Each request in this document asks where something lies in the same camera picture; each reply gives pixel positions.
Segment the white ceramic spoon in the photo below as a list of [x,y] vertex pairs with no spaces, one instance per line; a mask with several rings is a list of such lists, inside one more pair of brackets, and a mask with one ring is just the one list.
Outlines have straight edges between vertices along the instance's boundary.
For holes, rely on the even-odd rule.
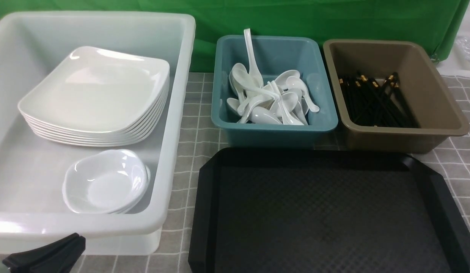
[[306,100],[306,104],[309,107],[309,110],[311,112],[319,112],[321,109],[314,104],[314,102],[311,100],[311,97],[309,95],[309,90],[307,89],[306,84],[299,78],[290,76],[287,78],[287,86],[289,88],[299,88],[302,90],[302,97]]
[[233,80],[235,80],[244,90],[246,90],[247,93],[248,91],[252,91],[258,95],[270,96],[276,102],[281,100],[280,94],[256,87],[257,85],[254,83],[252,76],[250,76],[245,71],[242,71],[241,69],[233,69]]
[[[237,112],[238,106],[240,106],[240,102],[234,98],[226,99],[226,103],[228,104],[228,109],[240,116]],[[269,110],[265,109],[264,107],[255,107],[252,113],[248,116],[253,123],[259,124],[282,124],[279,119]]]
[[242,118],[238,121],[238,123],[246,123],[248,121],[248,117],[250,116],[250,114],[252,114],[252,111],[255,107],[271,99],[272,98],[267,97],[266,95],[258,95],[258,96],[248,99],[250,100],[250,102],[248,103],[248,107],[245,108],[245,112],[243,112]]
[[233,69],[240,69],[240,70],[245,71],[245,72],[247,72],[247,69],[245,68],[245,66],[243,64],[236,63],[231,68],[230,75],[228,76],[228,79],[230,81],[231,90],[238,97],[238,100],[240,100],[240,102],[243,102],[245,100],[245,95],[243,94],[243,88],[238,83],[233,81],[233,73],[232,73]]
[[294,94],[297,95],[297,104],[294,108],[294,110],[292,111],[296,117],[302,122],[304,123],[304,125],[308,125],[307,121],[306,121],[306,114],[304,114],[303,112],[303,109],[302,109],[302,90],[300,90],[299,88],[290,88],[289,90],[287,90],[287,92],[292,92]]
[[[282,94],[282,101],[285,107],[287,107],[287,110],[289,112],[292,112],[296,107],[297,103],[299,102],[299,98],[294,92],[284,92]],[[273,114],[275,114],[277,118],[282,117],[282,109],[280,109],[279,104],[272,104],[269,110],[270,112],[273,112]]]
[[[271,81],[270,86],[272,87],[273,92],[277,93],[277,95],[280,96],[279,91],[278,91],[278,86],[275,84],[275,81]],[[304,123],[302,123],[301,121],[299,121],[298,119],[294,118],[291,115],[290,111],[287,110],[287,107],[285,106],[282,100],[275,100],[275,104],[278,104],[278,107],[280,107],[283,124],[293,125],[293,126],[304,125]]]
[[282,72],[276,79],[275,83],[282,88],[282,90],[287,90],[289,87],[287,86],[287,78],[290,76],[300,78],[300,72],[297,70],[287,70]]
[[[301,97],[302,97],[302,91],[300,89],[297,89],[297,88],[292,88],[292,91],[293,91],[293,92],[291,92],[292,94],[285,95],[286,93],[289,93],[289,92],[288,91],[284,92],[282,90],[282,87],[280,87],[279,85],[277,85],[277,87],[278,87],[278,92],[282,95],[282,100],[284,101],[284,104],[287,106],[287,110],[289,110],[290,113],[291,113],[291,116],[294,117],[295,119],[299,119],[299,121],[301,121],[304,125],[308,125],[305,116],[301,119],[300,115],[298,116],[295,113],[295,109],[296,109],[297,105],[300,104],[300,100],[301,100]],[[272,107],[270,108],[270,111],[272,111],[278,118],[281,118],[281,110],[278,107],[278,104],[273,104]]]
[[256,87],[262,88],[264,86],[264,79],[262,78],[262,74],[257,67],[257,61],[255,60],[255,53],[253,51],[253,44],[252,44],[252,33],[250,33],[250,29],[243,30],[243,34],[245,35],[245,45],[247,45],[247,53],[248,53],[248,74],[252,76],[254,82],[257,84]]
[[[267,90],[267,91],[270,91],[270,92],[271,92],[271,91],[272,91],[272,88],[270,88],[270,86],[264,86],[264,90]],[[240,102],[240,106],[238,106],[238,110],[237,110],[239,116],[242,116],[242,115],[243,115],[243,113],[245,112],[245,108],[247,107],[247,105],[248,105],[248,103],[250,102],[250,99],[251,99],[251,98],[254,98],[254,97],[247,97],[247,98],[245,98],[245,100],[244,100],[243,102]],[[271,105],[272,102],[273,102],[273,99],[270,99],[270,100],[267,99],[265,102],[263,102],[263,104],[261,104],[261,107],[265,107],[265,106],[267,106],[267,105]]]

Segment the chopsticks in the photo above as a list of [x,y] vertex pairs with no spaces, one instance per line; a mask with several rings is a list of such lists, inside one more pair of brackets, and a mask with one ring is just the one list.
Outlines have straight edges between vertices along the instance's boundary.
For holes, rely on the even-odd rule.
[[339,84],[354,123],[360,126],[419,127],[401,92],[398,73],[387,76],[382,85],[375,78],[361,73],[342,76]]

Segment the translucent storage bin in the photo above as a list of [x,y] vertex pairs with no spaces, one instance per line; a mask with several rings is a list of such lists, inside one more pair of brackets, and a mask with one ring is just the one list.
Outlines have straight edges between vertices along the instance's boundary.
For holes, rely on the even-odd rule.
[[213,123],[225,130],[228,142],[233,147],[312,148],[322,133],[332,131],[338,124],[336,107],[318,44],[308,38],[296,37],[253,36],[252,40],[264,82],[275,79],[289,69],[297,69],[321,111],[309,112],[309,126],[236,123],[239,117],[231,113],[226,105],[227,98],[235,98],[228,76],[236,63],[242,63],[248,69],[248,55],[244,36],[224,36],[216,45]]
[[[34,249],[77,232],[86,254],[149,254],[160,242],[171,195],[195,20],[147,12],[25,12],[0,21],[0,253]],[[170,65],[167,105],[133,150],[152,180],[127,214],[76,214],[64,204],[68,167],[106,149],[63,145],[34,135],[18,101],[74,49],[93,46],[155,57]]]

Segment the white plastic bin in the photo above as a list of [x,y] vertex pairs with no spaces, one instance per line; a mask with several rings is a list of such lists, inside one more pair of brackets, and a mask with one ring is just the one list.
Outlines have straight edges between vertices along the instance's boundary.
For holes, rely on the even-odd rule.
[[[186,14],[144,12],[24,12],[0,21],[0,253],[47,244],[73,232],[86,254],[149,254],[167,216],[182,106],[195,37]],[[171,67],[168,105],[154,132],[134,150],[154,174],[129,213],[70,212],[61,197],[65,171],[104,149],[43,140],[27,128],[18,101],[70,52],[94,46],[165,59]]]

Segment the stack of bowls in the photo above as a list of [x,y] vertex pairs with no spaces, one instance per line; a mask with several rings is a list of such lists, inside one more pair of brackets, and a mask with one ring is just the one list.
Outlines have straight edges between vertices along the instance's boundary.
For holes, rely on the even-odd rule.
[[150,170],[134,152],[107,150],[70,166],[63,200],[75,213],[126,213],[142,199],[149,182]]
[[152,133],[168,91],[167,61],[80,47],[23,97],[18,109],[41,138],[122,146]]

